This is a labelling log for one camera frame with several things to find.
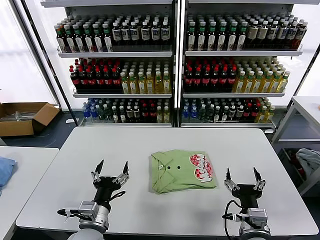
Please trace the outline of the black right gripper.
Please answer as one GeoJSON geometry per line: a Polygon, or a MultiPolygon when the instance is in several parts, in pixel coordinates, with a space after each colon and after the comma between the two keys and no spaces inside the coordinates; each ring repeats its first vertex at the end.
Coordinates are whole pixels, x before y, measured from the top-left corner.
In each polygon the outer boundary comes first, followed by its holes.
{"type": "Polygon", "coordinates": [[[258,199],[262,196],[262,191],[266,185],[266,181],[262,179],[261,174],[257,169],[253,168],[256,184],[239,184],[233,182],[230,169],[227,168],[224,185],[233,197],[240,200],[240,205],[243,210],[249,208],[258,208],[258,199]]]}

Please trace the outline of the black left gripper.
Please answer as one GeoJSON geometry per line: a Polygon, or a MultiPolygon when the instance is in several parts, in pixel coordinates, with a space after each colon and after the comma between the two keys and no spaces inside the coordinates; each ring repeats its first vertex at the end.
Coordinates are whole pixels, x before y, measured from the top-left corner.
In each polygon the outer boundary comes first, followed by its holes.
{"type": "Polygon", "coordinates": [[[96,166],[95,170],[91,171],[93,185],[96,189],[93,202],[100,206],[109,204],[110,201],[114,200],[115,198],[122,197],[123,191],[120,191],[114,195],[113,192],[120,190],[122,185],[124,185],[130,179],[128,161],[126,161],[122,173],[117,177],[100,176],[103,164],[104,160],[102,159],[101,162],[96,166]]]}

